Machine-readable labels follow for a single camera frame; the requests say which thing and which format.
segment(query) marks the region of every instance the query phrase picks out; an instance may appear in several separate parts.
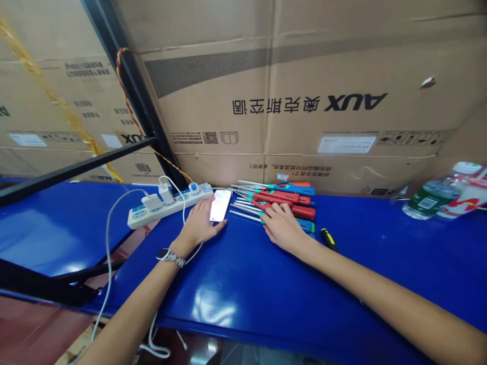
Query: packing tape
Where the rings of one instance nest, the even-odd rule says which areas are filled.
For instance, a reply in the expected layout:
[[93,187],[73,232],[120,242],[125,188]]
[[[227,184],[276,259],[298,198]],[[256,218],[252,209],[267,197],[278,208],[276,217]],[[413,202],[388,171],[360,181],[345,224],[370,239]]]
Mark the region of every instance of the packing tape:
[[[51,103],[53,105],[57,105],[61,109],[62,115],[67,120],[69,125],[79,134],[81,140],[90,147],[92,154],[96,156],[103,155],[103,150],[98,145],[96,140],[91,136],[91,134],[85,129],[83,123],[81,123],[73,108],[44,78],[44,74],[37,62],[33,59],[29,51],[24,47],[15,32],[13,32],[13,30],[1,16],[0,32],[2,33],[2,36],[7,41],[14,54],[19,58],[20,62],[27,70],[27,72],[37,81],[38,85],[46,93]],[[112,167],[111,163],[107,164],[106,170],[121,184],[125,183],[122,177]]]

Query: wristwatch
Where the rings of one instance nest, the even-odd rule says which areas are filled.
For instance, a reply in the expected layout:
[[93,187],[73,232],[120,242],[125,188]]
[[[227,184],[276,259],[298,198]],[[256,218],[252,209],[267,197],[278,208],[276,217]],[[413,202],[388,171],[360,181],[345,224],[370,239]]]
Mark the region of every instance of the wristwatch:
[[172,252],[169,248],[163,248],[157,255],[156,259],[160,261],[175,261],[179,267],[183,267],[186,263],[184,258],[179,258],[176,256],[174,252]]

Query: black screwdriver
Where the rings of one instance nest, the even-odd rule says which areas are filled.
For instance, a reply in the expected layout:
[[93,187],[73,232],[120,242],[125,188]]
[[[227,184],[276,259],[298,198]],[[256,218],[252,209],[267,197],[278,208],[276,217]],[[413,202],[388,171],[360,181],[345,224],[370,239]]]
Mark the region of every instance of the black screwdriver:
[[323,239],[323,242],[329,249],[338,252],[338,248],[336,247],[335,240],[333,239],[330,232],[328,232],[326,228],[321,229],[321,238]]

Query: cardboard box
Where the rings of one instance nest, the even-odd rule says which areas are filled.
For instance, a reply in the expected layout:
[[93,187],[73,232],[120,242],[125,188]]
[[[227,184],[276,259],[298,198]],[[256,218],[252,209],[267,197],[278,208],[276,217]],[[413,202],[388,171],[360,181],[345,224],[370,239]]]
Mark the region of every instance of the cardboard box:
[[271,184],[309,181],[318,194],[390,198],[422,173],[430,158],[177,154],[196,181],[228,187],[239,179]]
[[[36,177],[91,158],[87,151],[0,149],[0,175]],[[154,153],[132,153],[111,162],[126,184],[157,185],[165,175]],[[99,183],[118,183],[104,166],[73,178]]]
[[[141,140],[115,70],[81,3],[28,3],[4,3],[0,10],[28,49],[29,62],[42,73],[28,73],[8,44],[1,43],[0,147],[90,151],[63,115],[60,99],[101,149]],[[40,14],[46,15],[42,21]],[[41,84],[54,90],[53,96],[48,97]]]
[[437,5],[117,2],[176,152],[387,157],[434,155],[482,92],[481,8]]
[[0,176],[34,177],[37,172],[8,149],[0,149]]
[[441,147],[441,157],[463,157],[467,161],[487,157],[487,96],[482,94],[479,103],[465,110],[462,125],[457,132]]

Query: bottle cap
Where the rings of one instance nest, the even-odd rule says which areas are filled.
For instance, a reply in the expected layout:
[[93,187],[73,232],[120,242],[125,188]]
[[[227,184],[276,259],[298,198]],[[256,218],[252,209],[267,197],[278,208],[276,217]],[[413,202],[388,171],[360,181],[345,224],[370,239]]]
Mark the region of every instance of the bottle cap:
[[482,166],[480,166],[479,164],[474,164],[472,162],[457,162],[452,170],[462,174],[472,175],[481,168]]

